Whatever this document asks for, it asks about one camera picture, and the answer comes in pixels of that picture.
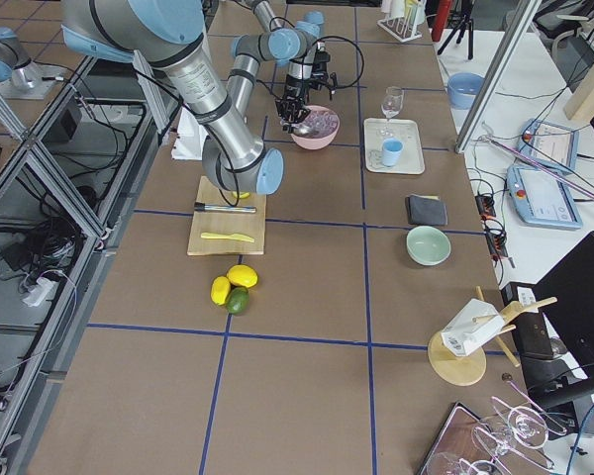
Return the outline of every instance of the white plug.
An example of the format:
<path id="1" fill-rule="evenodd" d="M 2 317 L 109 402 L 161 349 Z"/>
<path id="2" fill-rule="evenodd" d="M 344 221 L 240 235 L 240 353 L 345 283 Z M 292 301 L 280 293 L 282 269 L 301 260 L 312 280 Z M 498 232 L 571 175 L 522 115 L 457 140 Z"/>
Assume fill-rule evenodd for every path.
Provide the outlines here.
<path id="1" fill-rule="evenodd" d="M 34 285 L 27 296 L 22 301 L 29 307 L 37 307 L 45 300 L 49 292 L 54 287 L 55 282 L 46 279 L 45 277 L 38 277 L 36 285 Z"/>

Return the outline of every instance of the blue and white device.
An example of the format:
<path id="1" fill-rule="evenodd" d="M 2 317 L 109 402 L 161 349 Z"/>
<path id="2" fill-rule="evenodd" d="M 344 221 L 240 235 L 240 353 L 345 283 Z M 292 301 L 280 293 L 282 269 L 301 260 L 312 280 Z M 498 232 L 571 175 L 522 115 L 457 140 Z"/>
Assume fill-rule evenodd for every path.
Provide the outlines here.
<path id="1" fill-rule="evenodd" d="M 549 122 L 529 120 L 520 136 L 519 152 L 566 175 L 576 166 L 578 132 Z"/>
<path id="2" fill-rule="evenodd" d="M 515 209 L 526 224 L 560 230 L 583 227 L 569 188 L 553 176 L 527 165 L 513 165 L 506 180 Z"/>

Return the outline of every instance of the blue cable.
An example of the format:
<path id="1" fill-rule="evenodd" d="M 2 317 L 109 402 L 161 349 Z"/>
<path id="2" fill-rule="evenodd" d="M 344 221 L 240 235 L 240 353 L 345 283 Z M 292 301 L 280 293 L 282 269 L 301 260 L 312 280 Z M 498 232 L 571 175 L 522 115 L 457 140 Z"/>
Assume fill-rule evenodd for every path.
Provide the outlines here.
<path id="1" fill-rule="evenodd" d="M 576 434 L 576 440 L 574 440 L 574 445 L 572 445 L 570 459 L 567 461 L 567 470 L 565 471 L 565 475 L 570 475 L 570 468 L 572 467 L 572 460 L 574 459 L 574 454 L 576 453 L 576 449 L 578 448 L 578 441 L 581 438 L 581 435 L 583 434 L 583 430 L 585 429 L 585 425 L 587 424 L 587 421 L 590 419 L 590 416 L 592 415 L 593 412 L 594 412 L 594 404 L 589 409 L 589 411 L 583 418 L 583 421 L 581 421 L 581 426 L 578 428 L 578 433 Z"/>

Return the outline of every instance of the white tray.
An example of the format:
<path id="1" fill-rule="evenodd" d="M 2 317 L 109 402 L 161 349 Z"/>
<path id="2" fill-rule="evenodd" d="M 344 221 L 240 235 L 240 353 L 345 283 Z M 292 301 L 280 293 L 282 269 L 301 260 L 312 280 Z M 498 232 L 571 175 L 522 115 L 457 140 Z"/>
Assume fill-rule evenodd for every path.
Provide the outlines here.
<path id="1" fill-rule="evenodd" d="M 389 129 L 396 139 L 403 142 L 403 154 L 394 166 L 381 163 L 381 146 L 384 137 L 380 130 L 385 127 L 385 119 L 365 119 L 363 132 L 365 135 L 365 166 L 375 173 L 404 173 L 420 175 L 425 171 L 425 159 L 420 145 L 418 124 L 414 121 L 391 119 Z"/>

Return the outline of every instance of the bowl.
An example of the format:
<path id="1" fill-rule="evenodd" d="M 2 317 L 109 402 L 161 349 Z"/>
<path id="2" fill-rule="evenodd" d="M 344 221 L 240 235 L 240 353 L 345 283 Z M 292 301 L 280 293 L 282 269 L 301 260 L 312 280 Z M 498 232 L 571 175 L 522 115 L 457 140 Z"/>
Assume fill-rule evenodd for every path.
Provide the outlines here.
<path id="1" fill-rule="evenodd" d="M 454 109 L 470 109 L 482 88 L 484 78 L 472 72 L 459 72 L 448 79 L 446 92 Z"/>
<path id="2" fill-rule="evenodd" d="M 332 109 L 328 109 L 324 106 L 306 106 L 313 112 L 318 114 L 309 114 L 308 117 L 304 120 L 304 123 L 307 126 L 313 127 L 315 124 L 315 120 L 317 117 L 321 117 L 323 113 L 329 112 L 331 116 L 336 118 L 336 125 L 332 129 L 328 129 L 323 131 L 322 133 L 317 133 L 311 137 L 299 137 L 291 134 L 290 137 L 293 139 L 295 143 L 297 143 L 302 148 L 307 148 L 309 150 L 318 150 L 327 146 L 335 139 L 337 132 L 339 131 L 339 126 L 341 125 L 341 121 L 339 120 L 339 115 L 333 111 Z"/>
<path id="3" fill-rule="evenodd" d="M 451 254 L 451 243 L 439 229 L 417 226 L 407 234 L 407 252 L 421 265 L 438 265 Z"/>

